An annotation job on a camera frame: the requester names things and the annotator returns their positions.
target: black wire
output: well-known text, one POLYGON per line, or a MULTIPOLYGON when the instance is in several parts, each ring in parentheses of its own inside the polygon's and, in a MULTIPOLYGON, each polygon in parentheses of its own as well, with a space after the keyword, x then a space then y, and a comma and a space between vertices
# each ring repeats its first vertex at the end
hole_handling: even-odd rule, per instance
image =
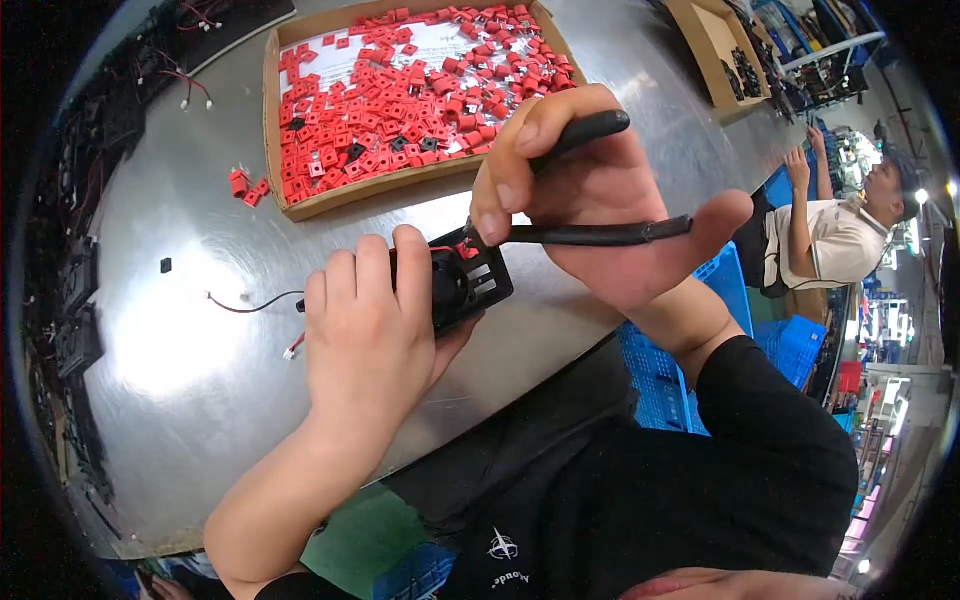
POLYGON ((231 308, 231 307, 229 307, 229 306, 223 305, 223 304, 221 304, 220 302, 218 302, 215 298, 213 298, 213 296, 210 295, 209 292, 206 293, 206 296, 207 296, 209 299, 213 300, 213 303, 214 303, 214 304, 216 304, 217 306, 220 306, 220 307, 223 308, 224 310, 228 310, 228 311, 230 311, 231 313, 247 314, 247 313, 259 312, 259 311, 263 310, 264 308, 266 308, 267 306, 270 306, 271 304, 273 304, 273 303, 276 302, 277 300, 280 300, 280 299, 283 298, 284 296, 290 296, 291 294, 302 294, 302 293, 303 293, 303 290, 293 290, 293 291, 290 291, 290 292, 284 292, 284 293, 280 294, 279 296, 277 296, 276 298, 274 298, 273 300, 270 300, 269 302, 267 302, 267 303, 264 304, 263 306, 257 306, 256 308, 231 308))

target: table surface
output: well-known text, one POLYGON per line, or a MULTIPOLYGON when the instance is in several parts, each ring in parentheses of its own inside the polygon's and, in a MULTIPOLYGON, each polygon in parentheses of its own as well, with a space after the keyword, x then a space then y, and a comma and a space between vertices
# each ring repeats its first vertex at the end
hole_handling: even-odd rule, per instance
MULTIPOLYGON (((335 8, 297 1, 300 15, 335 8)), ((727 188, 754 191, 803 130, 763 107, 721 127, 668 13, 645 2, 546 0, 588 81, 608 85, 633 118, 671 215, 727 188)), ((250 209, 228 175, 266 175, 262 34, 198 75, 216 103, 180 109, 185 89, 150 106, 146 133, 108 184, 97 225, 94 296, 105 354, 85 374, 116 495, 104 510, 123 538, 74 502, 94 551, 138 558, 202 545, 223 494, 303 419, 302 355, 283 351, 303 331, 297 297, 335 249, 401 223, 427 239, 460 227, 472 174, 395 190, 291 223, 271 198, 250 209), (173 271, 161 275, 163 258, 173 271)), ((610 333, 621 318, 557 269, 542 248, 504 248, 516 290, 404 423, 375 478, 402 468, 522 396, 610 333)), ((77 491, 71 492, 77 497, 77 491)))

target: white shirt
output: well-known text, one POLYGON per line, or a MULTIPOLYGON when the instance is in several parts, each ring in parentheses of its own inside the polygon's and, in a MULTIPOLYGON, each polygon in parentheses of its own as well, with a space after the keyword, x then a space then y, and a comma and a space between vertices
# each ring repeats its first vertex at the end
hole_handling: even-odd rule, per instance
POLYGON ((767 213, 769 242, 764 259, 763 284, 777 281, 777 257, 780 275, 790 289, 841 287, 869 275, 880 262, 890 230, 880 224, 859 204, 826 200, 806 205, 806 220, 813 249, 814 278, 790 271, 790 217, 793 206, 767 213))

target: blue plastic crate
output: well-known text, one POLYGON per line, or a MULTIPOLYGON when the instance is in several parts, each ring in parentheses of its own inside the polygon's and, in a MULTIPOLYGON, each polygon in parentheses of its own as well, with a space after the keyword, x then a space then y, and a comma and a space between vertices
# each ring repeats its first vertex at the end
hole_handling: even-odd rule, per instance
MULTIPOLYGON (((694 276, 723 300, 737 323, 752 336, 750 304, 736 245, 728 243, 716 257, 697 269, 694 276)), ((616 334, 633 386, 640 392, 636 422, 653 429, 708 435, 697 413, 696 396, 687 394, 684 374, 673 357, 657 348, 632 323, 621 325, 616 334)))
POLYGON ((813 369, 827 328, 794 316, 789 321, 756 324, 756 342, 777 371, 800 388, 813 369))
POLYGON ((457 555, 422 543, 373 582, 373 600, 426 600, 446 583, 457 555))

